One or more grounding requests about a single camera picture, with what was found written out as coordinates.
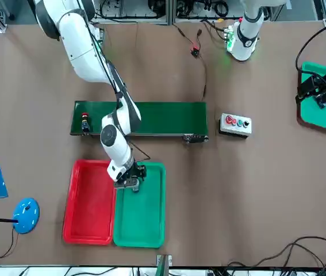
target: small black component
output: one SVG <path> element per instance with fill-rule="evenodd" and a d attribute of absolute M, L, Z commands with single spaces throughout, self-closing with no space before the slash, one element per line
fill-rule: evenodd
<path fill-rule="evenodd" d="M 192 135 L 183 135 L 183 141 L 185 141 L 188 144 L 194 144 L 194 143 L 203 143 L 209 141 L 209 138 L 207 135 L 198 135 L 198 134 L 192 134 Z"/>
<path fill-rule="evenodd" d="M 191 55 L 194 56 L 194 58 L 196 59 L 198 57 L 198 55 L 200 54 L 200 49 L 198 49 L 196 46 L 194 46 L 191 49 Z"/>

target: blue lamp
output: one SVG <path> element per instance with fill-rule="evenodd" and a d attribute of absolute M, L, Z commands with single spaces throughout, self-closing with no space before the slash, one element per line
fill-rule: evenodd
<path fill-rule="evenodd" d="M 8 192 L 0 167 L 0 198 L 8 197 Z M 14 229 L 19 234 L 26 234 L 35 228 L 39 221 L 40 208 L 33 198 L 24 198 L 13 211 L 12 219 L 0 218 L 0 223 L 13 223 Z"/>

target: small object on conveyor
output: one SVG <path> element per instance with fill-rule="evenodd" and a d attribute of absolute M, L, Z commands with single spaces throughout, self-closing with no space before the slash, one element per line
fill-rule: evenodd
<path fill-rule="evenodd" d="M 81 129 L 84 135 L 89 135 L 90 133 L 90 124 L 88 120 L 89 120 L 89 114 L 87 114 L 86 112 L 82 113 Z"/>
<path fill-rule="evenodd" d="M 247 138 L 252 133 L 251 119 L 223 113 L 219 119 L 219 133 Z"/>

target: wire bundle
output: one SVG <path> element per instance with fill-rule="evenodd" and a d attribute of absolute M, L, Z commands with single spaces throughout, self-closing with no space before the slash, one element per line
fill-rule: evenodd
<path fill-rule="evenodd" d="M 229 262 L 227 264 L 227 266 L 224 269 L 212 269 L 215 275 L 218 276 L 233 276 L 234 272 L 236 270 L 238 270 L 238 268 L 240 269 L 246 269 L 246 270 L 251 270 L 254 268 L 257 268 L 258 266 L 260 266 L 262 263 L 268 261 L 268 260 L 272 260 L 272 259 L 276 259 L 278 257 L 280 257 L 281 255 L 284 254 L 284 252 L 290 248 L 288 255 L 286 257 L 286 260 L 283 264 L 283 266 L 280 268 L 281 274 L 280 276 L 290 276 L 292 272 L 304 272 L 304 271 L 300 271 L 295 267 L 287 267 L 290 257 L 292 255 L 293 252 L 293 248 L 295 246 L 302 248 L 304 251 L 308 252 L 309 254 L 311 254 L 315 260 L 318 261 L 318 265 L 320 265 L 320 269 L 317 272 L 317 276 L 325 276 L 326 275 L 326 262 L 323 262 L 314 252 L 312 252 L 310 249 L 308 249 L 307 247 L 299 244 L 298 242 L 301 240 L 306 240 L 306 239 L 316 239 L 316 240 L 322 240 L 326 242 L 326 238 L 324 237 L 319 237 L 319 236 L 303 236 L 303 237 L 299 237 L 298 239 L 296 239 L 294 242 L 287 244 L 287 246 L 285 246 L 279 253 L 270 256 L 270 257 L 266 257 L 263 258 L 262 260 L 260 260 L 258 263 L 252 265 L 252 266 L 247 266 L 244 263 L 238 262 L 238 261 L 233 261 L 233 262 Z"/>

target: brown mat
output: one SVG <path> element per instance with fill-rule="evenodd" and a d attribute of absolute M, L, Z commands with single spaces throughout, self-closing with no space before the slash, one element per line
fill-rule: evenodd
<path fill-rule="evenodd" d="M 63 242 L 74 161 L 106 158 L 97 139 L 69 135 L 74 101 L 112 101 L 114 94 L 106 84 L 79 79 L 62 44 L 39 27 L 10 26 L 0 36 L 0 165 L 9 192 L 0 200 L 0 217 L 10 217 L 22 197 L 34 197 L 41 208 L 36 229 L 20 236 L 0 264 L 153 266 L 156 254 L 171 254 L 176 266 L 252 265 L 296 237 L 326 237 L 326 135 L 297 123 L 294 102 L 294 59 L 323 24 L 264 24 L 246 63 L 225 55 L 202 24 L 181 26 L 192 40 L 202 29 L 210 140 L 187 146 L 176 139 L 133 139 L 167 170 L 166 241 L 159 250 Z M 204 68 L 173 26 L 139 24 L 136 36 L 135 25 L 117 24 L 108 34 L 105 52 L 135 101 L 201 99 Z M 326 33 L 302 60 L 326 64 Z M 218 135 L 221 112 L 251 117 L 252 136 Z M 9 243 L 10 226 L 0 224 L 0 254 Z M 325 243 L 304 244 L 326 259 Z M 316 266 L 309 254 L 294 251 L 291 265 Z"/>

